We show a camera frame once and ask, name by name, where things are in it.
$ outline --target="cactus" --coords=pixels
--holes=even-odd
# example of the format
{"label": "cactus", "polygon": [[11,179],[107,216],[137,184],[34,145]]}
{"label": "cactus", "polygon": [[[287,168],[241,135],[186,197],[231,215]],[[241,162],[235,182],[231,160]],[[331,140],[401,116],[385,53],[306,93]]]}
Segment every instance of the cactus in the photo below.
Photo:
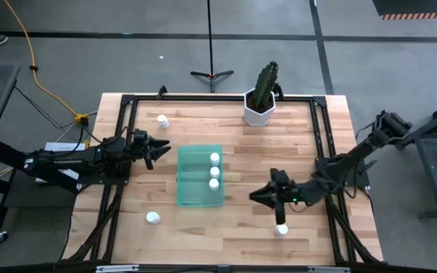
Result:
{"label": "cactus", "polygon": [[250,101],[256,111],[267,111],[271,108],[272,102],[269,100],[271,91],[278,79],[278,63],[271,61],[261,71],[257,78],[256,89],[254,90]]}

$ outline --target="wooden tabletop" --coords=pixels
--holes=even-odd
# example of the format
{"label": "wooden tabletop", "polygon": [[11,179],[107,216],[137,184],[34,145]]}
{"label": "wooden tabletop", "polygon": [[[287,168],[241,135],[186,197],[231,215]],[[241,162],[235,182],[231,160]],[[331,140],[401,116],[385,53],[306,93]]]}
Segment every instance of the wooden tabletop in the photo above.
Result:
{"label": "wooden tabletop", "polygon": [[[337,153],[347,152],[356,145],[347,100],[326,98]],[[96,137],[114,135],[120,100],[119,93],[102,94],[93,131]],[[171,151],[154,163],[153,171],[142,161],[133,164],[124,188],[113,263],[334,264],[324,201],[301,213],[286,206],[289,232],[278,238],[273,235],[273,211],[249,200],[249,193],[266,185],[270,168],[286,170],[297,183],[308,180],[317,157],[310,107],[302,102],[277,102],[266,127],[249,127],[243,113],[242,102],[139,102],[136,128],[170,140]],[[159,128],[156,117],[160,114],[169,120],[167,130]],[[225,204],[181,208],[176,204],[178,147],[200,144],[222,145]],[[93,185],[78,195],[64,257],[72,255],[95,227],[102,188]],[[347,209],[357,236],[382,259],[369,200],[360,192],[356,199],[347,198]],[[161,215],[160,224],[146,222],[145,215],[151,211]],[[339,236],[344,248],[343,232]]]}

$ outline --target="potted cactus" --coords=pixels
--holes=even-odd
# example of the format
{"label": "potted cactus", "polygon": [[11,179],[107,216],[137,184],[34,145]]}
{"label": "potted cactus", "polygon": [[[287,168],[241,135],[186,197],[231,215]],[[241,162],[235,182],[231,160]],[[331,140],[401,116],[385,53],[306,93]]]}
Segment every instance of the potted cactus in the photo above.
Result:
{"label": "potted cactus", "polygon": [[244,118],[250,126],[265,126],[276,108],[274,93],[278,63],[271,61],[261,71],[256,87],[244,93]]}

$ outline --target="wooden table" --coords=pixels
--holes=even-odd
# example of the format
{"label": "wooden table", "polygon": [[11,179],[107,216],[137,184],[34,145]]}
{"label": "wooden table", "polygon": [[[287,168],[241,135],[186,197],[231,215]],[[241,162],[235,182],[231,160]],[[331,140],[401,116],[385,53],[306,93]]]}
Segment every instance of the wooden table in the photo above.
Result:
{"label": "wooden table", "polygon": [[[326,98],[337,153],[347,152],[356,145],[347,100],[345,96]],[[120,100],[119,93],[102,94],[96,137],[114,135]],[[143,161],[133,164],[124,188],[113,263],[334,264],[324,201],[301,213],[286,206],[289,233],[277,238],[272,232],[273,211],[249,200],[249,193],[269,180],[270,168],[286,170],[297,183],[308,179],[317,157],[310,107],[277,102],[266,127],[249,127],[243,113],[242,102],[139,102],[136,128],[170,140],[172,149],[154,164],[153,171]],[[168,117],[167,130],[159,128],[156,117],[160,114]],[[177,150],[200,144],[223,147],[225,204],[181,208],[176,204]],[[78,195],[64,257],[72,255],[95,227],[102,188],[93,185]],[[369,200],[360,192],[356,199],[347,198],[347,209],[357,236],[382,259]],[[146,222],[145,215],[151,211],[162,216],[160,224]],[[343,232],[338,234],[344,248]]]}

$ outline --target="yellow cable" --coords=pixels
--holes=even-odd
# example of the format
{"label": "yellow cable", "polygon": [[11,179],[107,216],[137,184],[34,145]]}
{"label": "yellow cable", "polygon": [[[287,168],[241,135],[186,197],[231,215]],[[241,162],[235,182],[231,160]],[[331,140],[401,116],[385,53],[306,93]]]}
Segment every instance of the yellow cable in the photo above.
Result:
{"label": "yellow cable", "polygon": [[[20,18],[16,15],[16,12],[14,12],[14,9],[11,7],[11,5],[9,4],[8,0],[5,0],[6,5],[8,6],[9,10],[11,11],[11,13],[14,15],[14,18],[16,19],[16,21],[20,24],[21,29],[24,32],[25,37],[27,38],[28,41],[28,46],[30,47],[30,54],[31,54],[31,64],[32,66],[36,66],[35,64],[35,55],[33,54],[33,47],[31,46],[31,42],[30,42],[30,37],[28,36],[27,30],[24,28],[23,23],[21,23]],[[46,93],[48,93],[50,96],[54,97],[55,99],[57,99],[59,102],[62,103],[62,105],[65,106],[65,108],[68,109],[68,111],[70,111],[76,118],[81,119],[82,115],[77,114],[70,106],[68,106],[67,103],[65,103],[62,99],[60,99],[57,95],[55,95],[54,93],[48,91],[45,87],[43,87],[38,79],[36,78],[36,71],[32,70],[33,72],[33,79],[35,79],[35,83],[36,85],[43,91],[45,91]]]}

